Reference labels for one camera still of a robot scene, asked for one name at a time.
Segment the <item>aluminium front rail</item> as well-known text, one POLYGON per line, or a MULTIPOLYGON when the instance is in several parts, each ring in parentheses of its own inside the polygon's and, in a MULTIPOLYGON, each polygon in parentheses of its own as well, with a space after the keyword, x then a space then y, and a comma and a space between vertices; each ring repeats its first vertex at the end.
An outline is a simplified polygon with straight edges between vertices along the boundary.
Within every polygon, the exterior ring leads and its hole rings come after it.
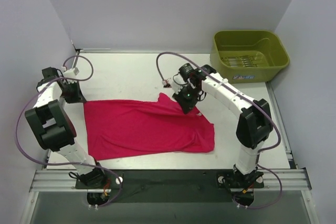
MULTIPOLYGON (((189 174, 183 175, 182 171, 177 170, 176 175, 173 175, 172 170, 146 170, 144 178, 140 182, 148 184, 161 182, 163 184, 170 183, 180 185, 186 183, 188 185, 196 185, 209 182, 215 186, 218 185, 218 175, 213 170, 213 175, 210 170, 197 172, 191 170, 189 174)), ((272 169, 267 171, 262 169, 263 183, 262 190, 277 190, 279 182, 282 183, 283 190, 311 190, 311 184, 308 173, 304 169, 272 169)), ((69 170, 38 170, 33 178, 30 186, 30 191, 36 192, 73 192, 73 191, 88 191, 102 192, 101 188, 86 188, 77 184, 74 178, 70 178, 69 170)))

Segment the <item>pink t shirt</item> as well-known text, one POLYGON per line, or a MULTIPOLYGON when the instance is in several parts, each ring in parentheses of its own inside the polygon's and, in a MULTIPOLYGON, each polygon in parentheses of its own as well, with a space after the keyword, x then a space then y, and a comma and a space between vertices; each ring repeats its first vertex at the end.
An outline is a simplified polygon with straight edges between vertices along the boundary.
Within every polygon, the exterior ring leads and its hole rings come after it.
POLYGON ((107 160, 168 152, 209 153, 214 125, 193 108, 184 114, 160 93, 157 101, 100 100, 83 106, 88 153, 107 160))

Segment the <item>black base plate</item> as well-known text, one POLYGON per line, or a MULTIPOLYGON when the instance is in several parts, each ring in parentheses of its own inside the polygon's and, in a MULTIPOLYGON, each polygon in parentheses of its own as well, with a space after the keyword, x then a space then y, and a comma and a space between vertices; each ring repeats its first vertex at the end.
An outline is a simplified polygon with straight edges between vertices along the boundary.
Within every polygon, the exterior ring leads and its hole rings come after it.
POLYGON ((79 180, 75 188, 87 191, 89 203, 218 203, 235 195, 244 203, 262 189, 262 172, 243 178, 231 169, 118 170, 104 184, 92 187, 79 180))

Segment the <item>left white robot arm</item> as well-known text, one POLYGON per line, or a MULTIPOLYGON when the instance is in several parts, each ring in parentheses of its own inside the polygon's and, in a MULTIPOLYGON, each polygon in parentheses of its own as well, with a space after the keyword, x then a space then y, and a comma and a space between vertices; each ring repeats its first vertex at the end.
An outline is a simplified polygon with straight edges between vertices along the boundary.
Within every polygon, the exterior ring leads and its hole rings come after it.
POLYGON ((76 141, 77 132, 64 106, 66 103, 86 103, 76 76, 78 68, 42 70, 37 84, 38 98, 25 112, 38 144, 63 156, 77 170, 75 178, 89 188, 102 188, 108 182, 107 170, 76 141))

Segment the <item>olive green plastic basin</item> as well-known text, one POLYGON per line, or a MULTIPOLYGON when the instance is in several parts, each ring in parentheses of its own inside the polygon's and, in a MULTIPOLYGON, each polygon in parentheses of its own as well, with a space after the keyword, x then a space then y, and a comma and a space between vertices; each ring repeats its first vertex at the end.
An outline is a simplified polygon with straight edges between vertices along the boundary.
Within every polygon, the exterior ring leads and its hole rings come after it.
POLYGON ((272 80, 290 59, 271 31, 222 30, 213 36, 210 62, 230 83, 254 83, 272 80))

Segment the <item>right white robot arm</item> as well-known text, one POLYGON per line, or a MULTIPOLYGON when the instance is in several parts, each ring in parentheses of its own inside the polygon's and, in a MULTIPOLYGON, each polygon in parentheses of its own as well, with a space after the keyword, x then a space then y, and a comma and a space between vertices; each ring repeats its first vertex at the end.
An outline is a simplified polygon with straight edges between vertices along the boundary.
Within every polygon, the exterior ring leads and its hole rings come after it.
POLYGON ((227 190, 247 190, 259 182, 263 175, 257 168, 260 150, 273 130, 268 102, 246 96, 209 65, 194 69, 186 63, 166 83, 173 89, 173 99, 184 114, 190 113, 209 94, 237 116, 236 137, 240 142, 238 161, 232 170, 219 179, 219 183, 227 190))

